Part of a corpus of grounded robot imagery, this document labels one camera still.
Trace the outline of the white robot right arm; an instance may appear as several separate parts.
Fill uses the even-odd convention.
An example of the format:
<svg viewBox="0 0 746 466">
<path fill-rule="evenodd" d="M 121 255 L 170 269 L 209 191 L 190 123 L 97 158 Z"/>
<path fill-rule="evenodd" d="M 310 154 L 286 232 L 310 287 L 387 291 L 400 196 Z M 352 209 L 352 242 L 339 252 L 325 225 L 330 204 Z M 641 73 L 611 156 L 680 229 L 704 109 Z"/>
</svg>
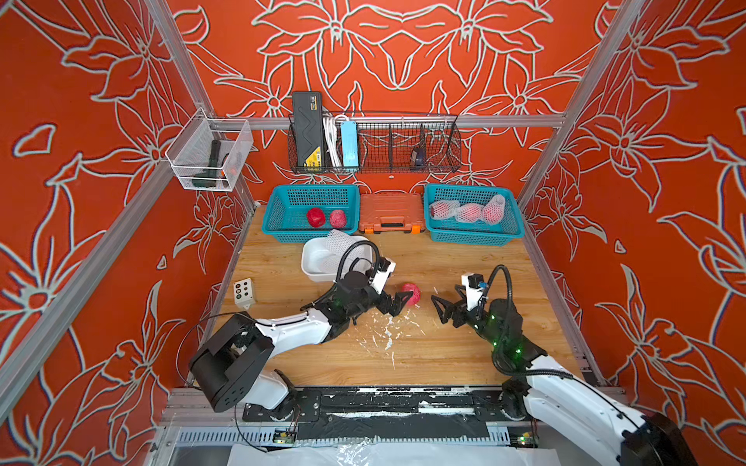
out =
<svg viewBox="0 0 746 466">
<path fill-rule="evenodd" d="M 510 298 L 475 307 L 467 300 L 432 297 L 441 322 L 473 329 L 492 348 L 491 361 L 506 380 L 505 417 L 531 417 L 549 425 L 601 465 L 694 465 L 681 430 L 668 417 L 645 415 L 561 366 L 523 332 Z"/>
</svg>

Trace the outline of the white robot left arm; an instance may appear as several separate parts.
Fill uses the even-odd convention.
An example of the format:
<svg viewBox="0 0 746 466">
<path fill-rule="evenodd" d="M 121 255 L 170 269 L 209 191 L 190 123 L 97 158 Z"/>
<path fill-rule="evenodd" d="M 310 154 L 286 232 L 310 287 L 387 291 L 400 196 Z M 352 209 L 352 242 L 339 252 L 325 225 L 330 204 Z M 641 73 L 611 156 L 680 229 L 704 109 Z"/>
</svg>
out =
<svg viewBox="0 0 746 466">
<path fill-rule="evenodd" d="M 373 308 L 398 316 L 414 293 L 386 293 L 388 276 L 378 272 L 369 278 L 363 272 L 349 272 L 299 314 L 286 318 L 256 320 L 246 312 L 232 314 L 188 365 L 213 411 L 223 413 L 246 403 L 285 413 L 293 389 L 281 371 L 266 369 L 268 361 L 336 339 Z"/>
</svg>

